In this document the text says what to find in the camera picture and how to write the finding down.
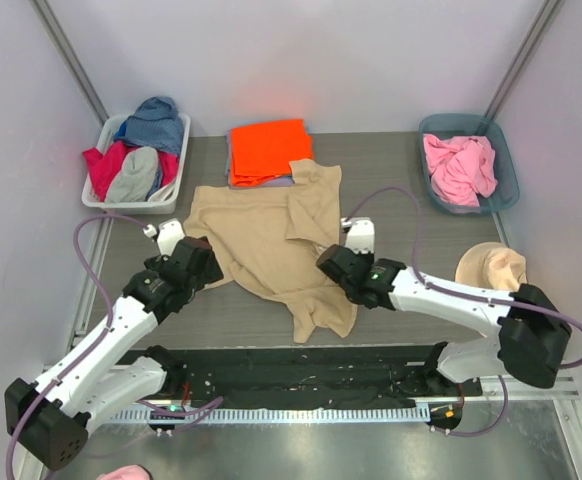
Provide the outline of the beige t shirt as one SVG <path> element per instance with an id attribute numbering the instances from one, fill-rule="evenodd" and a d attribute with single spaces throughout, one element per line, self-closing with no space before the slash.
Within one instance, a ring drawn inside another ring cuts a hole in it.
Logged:
<path id="1" fill-rule="evenodd" d="M 291 169 L 289 187 L 197 187 L 183 229 L 208 239 L 225 282 L 287 307 L 295 342 L 316 328 L 345 338 L 357 308 L 316 265 L 340 242 L 342 170 L 310 159 Z"/>

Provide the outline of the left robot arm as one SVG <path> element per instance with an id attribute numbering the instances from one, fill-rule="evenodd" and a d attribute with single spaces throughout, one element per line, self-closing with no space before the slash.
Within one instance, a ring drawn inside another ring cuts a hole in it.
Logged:
<path id="1" fill-rule="evenodd" d="M 137 341 L 223 274 L 205 237 L 185 236 L 171 253 L 149 258 L 144 265 L 77 347 L 36 380 L 17 378 L 7 387 L 10 452 L 22 446 L 49 471 L 59 471 L 119 410 L 154 394 L 171 399 L 182 391 L 185 365 L 161 346 L 147 348 L 116 374 L 109 370 Z"/>

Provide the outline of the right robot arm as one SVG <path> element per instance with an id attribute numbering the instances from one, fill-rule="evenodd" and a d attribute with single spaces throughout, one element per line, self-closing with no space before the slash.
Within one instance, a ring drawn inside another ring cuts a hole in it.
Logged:
<path id="1" fill-rule="evenodd" d="M 316 266 L 353 304 L 422 313 L 480 333 L 477 340 L 444 344 L 423 369 L 424 386 L 433 394 L 502 374 L 540 389 L 555 384 L 572 329 L 534 285 L 523 284 L 515 292 L 470 287 L 340 245 L 325 250 Z"/>

